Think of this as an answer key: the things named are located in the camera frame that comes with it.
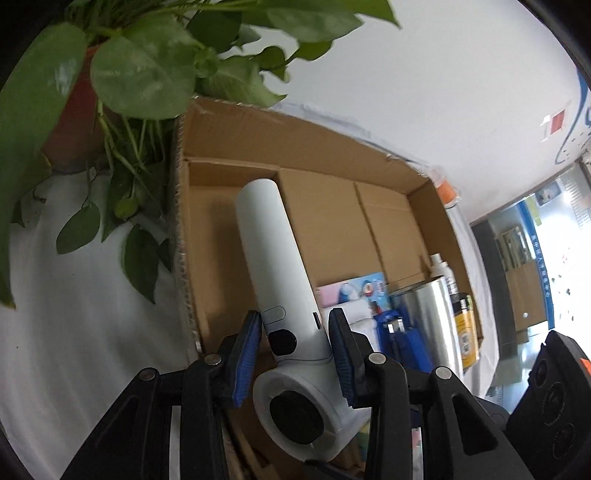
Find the white hair dryer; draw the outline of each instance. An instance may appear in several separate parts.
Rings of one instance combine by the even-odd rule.
[[[273,441],[298,460],[332,460],[369,420],[340,389],[332,350],[277,185],[248,183],[236,198],[248,271],[277,368],[252,392]]]

